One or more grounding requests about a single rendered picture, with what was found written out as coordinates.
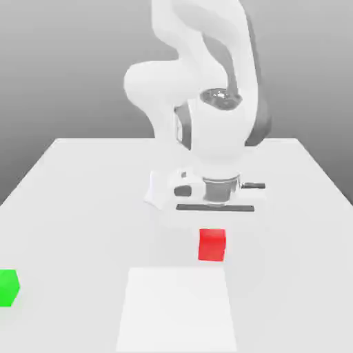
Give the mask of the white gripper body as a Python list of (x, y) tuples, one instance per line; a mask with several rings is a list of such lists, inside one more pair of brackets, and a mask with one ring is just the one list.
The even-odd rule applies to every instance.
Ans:
[(225, 218), (231, 214), (252, 214), (254, 212), (253, 205), (178, 203), (175, 207), (174, 217), (182, 221), (204, 221)]

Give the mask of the small red cube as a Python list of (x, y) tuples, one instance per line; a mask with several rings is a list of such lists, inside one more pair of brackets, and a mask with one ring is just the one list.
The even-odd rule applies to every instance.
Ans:
[(198, 260), (222, 262), (225, 248), (226, 232), (224, 229), (203, 228), (199, 230)]

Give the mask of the small green cube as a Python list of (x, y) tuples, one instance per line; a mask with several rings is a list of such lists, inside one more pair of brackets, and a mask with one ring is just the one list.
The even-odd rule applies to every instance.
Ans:
[(14, 269), (0, 270), (0, 307), (10, 307), (19, 290), (17, 271)]

